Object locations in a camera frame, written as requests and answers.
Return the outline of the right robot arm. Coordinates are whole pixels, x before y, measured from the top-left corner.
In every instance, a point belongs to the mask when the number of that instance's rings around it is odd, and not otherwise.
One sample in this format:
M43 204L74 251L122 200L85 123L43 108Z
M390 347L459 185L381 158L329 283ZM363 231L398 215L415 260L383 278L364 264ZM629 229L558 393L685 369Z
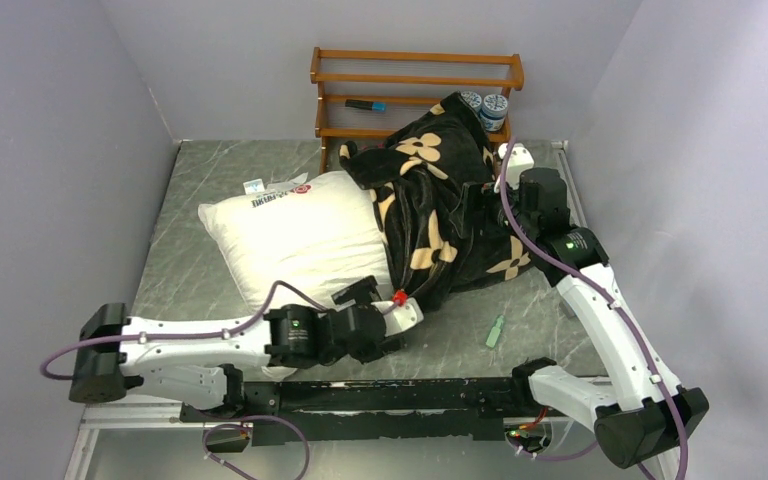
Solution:
M596 385L548 358L530 360L511 373L513 408L524 415L541 407L562 413L590 430L619 468L637 466L652 478L646 463L653 460L661 478L685 478L688 440L709 411L708 399L700 388L682 385L643 333L601 242L573 222L560 174L526 170L515 190L504 177L468 183L454 215L522 243L584 327L610 381Z

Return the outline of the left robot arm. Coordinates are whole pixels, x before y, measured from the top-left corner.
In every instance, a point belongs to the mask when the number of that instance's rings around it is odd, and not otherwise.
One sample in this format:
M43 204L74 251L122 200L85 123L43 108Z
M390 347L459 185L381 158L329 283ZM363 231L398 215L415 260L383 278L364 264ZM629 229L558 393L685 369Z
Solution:
M303 295L299 304L267 301L247 317L177 322L104 304L80 330L68 398L92 405L135 392L232 420L246 406L246 369L305 370L345 357L370 363L400 349L404 334L424 319L402 291L382 299L373 277L332 298L333 307Z

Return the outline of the white pillow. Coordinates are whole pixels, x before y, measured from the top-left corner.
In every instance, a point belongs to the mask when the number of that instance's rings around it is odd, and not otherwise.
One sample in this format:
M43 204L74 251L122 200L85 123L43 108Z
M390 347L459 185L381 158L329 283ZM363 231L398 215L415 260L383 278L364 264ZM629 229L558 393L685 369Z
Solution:
M202 204L198 217L251 310L264 302L273 308L302 303L283 287L271 294L276 280L327 307L333 294L368 276L381 296L394 292L371 195L345 172Z

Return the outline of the black pillowcase with beige flowers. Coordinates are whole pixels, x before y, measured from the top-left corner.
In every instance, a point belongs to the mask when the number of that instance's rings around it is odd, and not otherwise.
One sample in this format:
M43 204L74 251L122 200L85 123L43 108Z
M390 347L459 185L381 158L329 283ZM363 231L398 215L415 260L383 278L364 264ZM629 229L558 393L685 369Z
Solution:
M496 180L491 148L477 113L453 92L382 144L339 149L341 168L371 195L393 287L425 311L534 267L515 233L457 237L461 186Z

